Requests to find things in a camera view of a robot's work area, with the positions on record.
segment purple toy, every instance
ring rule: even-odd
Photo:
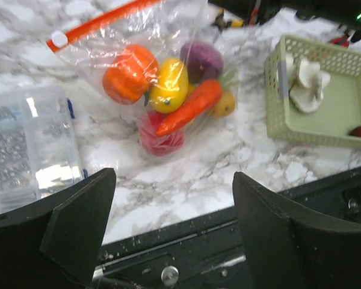
[[[186,63],[188,79],[192,83],[217,78],[223,70],[222,55],[206,42],[187,42],[180,49],[180,59]]]

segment transparent box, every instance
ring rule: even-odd
[[[0,213],[83,178],[64,90],[55,85],[0,93]]]

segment marble countertop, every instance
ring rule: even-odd
[[[242,171],[273,191],[361,166],[361,151],[293,145],[266,135],[264,60],[283,33],[328,40],[336,25],[297,22],[281,11],[271,23],[244,28],[238,109],[192,140],[192,151],[165,164],[137,154],[137,129],[61,62],[45,45],[66,31],[120,5],[115,0],[0,0],[0,91],[61,84],[76,110],[75,132],[89,173],[117,169],[118,181],[104,243],[171,225],[233,205],[232,179]],[[210,8],[207,18],[212,19]],[[352,47],[361,50],[361,42]]]

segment green basket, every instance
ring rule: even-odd
[[[306,57],[331,74],[318,111],[301,114],[289,101],[285,55]],[[361,53],[297,36],[282,36],[265,62],[267,134],[271,138],[361,149],[348,133],[361,125]]]

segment green light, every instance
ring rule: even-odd
[[[361,13],[357,16],[357,20],[360,20],[361,18]]]

